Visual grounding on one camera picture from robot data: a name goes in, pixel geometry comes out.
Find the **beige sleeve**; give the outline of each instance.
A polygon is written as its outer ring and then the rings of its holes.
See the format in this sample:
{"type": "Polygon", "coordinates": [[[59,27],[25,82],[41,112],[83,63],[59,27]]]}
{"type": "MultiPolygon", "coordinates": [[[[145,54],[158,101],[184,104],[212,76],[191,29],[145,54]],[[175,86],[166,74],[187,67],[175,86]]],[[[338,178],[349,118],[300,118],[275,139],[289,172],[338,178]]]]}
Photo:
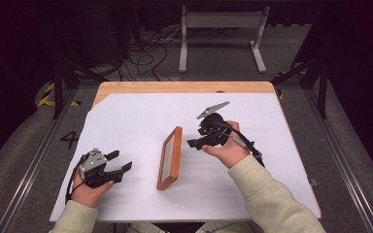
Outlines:
{"type": "Polygon", "coordinates": [[[324,232],[313,213],[249,155],[228,171],[253,221],[268,232],[324,232]]]}
{"type": "Polygon", "coordinates": [[[76,201],[68,201],[50,233],[92,232],[98,210],[84,206],[76,201]]]}

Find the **wooden frame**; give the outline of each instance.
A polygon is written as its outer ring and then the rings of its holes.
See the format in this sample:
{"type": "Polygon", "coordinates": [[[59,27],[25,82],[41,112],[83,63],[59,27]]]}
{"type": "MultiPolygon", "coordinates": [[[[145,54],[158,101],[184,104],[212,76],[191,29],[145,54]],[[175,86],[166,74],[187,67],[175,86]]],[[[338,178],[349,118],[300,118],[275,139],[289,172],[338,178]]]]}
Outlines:
{"type": "Polygon", "coordinates": [[[156,189],[165,190],[177,180],[180,172],[183,128],[177,126],[163,142],[156,189]]]}

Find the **hand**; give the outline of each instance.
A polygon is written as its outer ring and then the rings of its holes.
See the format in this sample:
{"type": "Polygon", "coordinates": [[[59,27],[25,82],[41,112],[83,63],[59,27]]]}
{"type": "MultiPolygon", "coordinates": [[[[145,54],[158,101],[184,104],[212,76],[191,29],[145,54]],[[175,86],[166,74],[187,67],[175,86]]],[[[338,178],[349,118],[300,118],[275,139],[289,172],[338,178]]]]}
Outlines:
{"type": "Polygon", "coordinates": [[[101,196],[107,192],[114,185],[114,182],[104,183],[97,188],[91,188],[90,186],[83,183],[81,178],[81,171],[77,169],[74,177],[73,188],[76,188],[72,193],[72,200],[79,202],[85,206],[96,208],[101,196]]]}
{"type": "MultiPolygon", "coordinates": [[[[238,122],[230,120],[228,121],[228,124],[239,131],[238,122]]],[[[231,136],[239,138],[235,132],[231,131],[230,137],[221,148],[214,148],[208,145],[204,145],[202,147],[202,150],[217,157],[228,169],[232,168],[235,164],[250,154],[246,148],[243,148],[235,143],[231,136]]]]}

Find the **white surface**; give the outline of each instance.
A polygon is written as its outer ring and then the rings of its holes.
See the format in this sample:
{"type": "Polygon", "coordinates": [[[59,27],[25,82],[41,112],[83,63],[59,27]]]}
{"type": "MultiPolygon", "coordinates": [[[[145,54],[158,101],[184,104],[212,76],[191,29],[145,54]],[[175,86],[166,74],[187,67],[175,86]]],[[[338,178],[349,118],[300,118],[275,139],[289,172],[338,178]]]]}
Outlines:
{"type": "Polygon", "coordinates": [[[64,209],[64,194],[73,167],[93,148],[120,150],[107,170],[133,161],[121,183],[104,195],[98,220],[114,222],[248,219],[242,196],[213,156],[188,146],[200,137],[196,119],[203,110],[225,101],[217,113],[240,123],[241,132],[262,152],[272,176],[321,217],[313,190],[274,93],[114,94],[91,110],[74,158],[54,206],[51,221],[64,209]],[[180,176],[165,191],[156,190],[162,143],[175,126],[183,127],[180,176]]]}

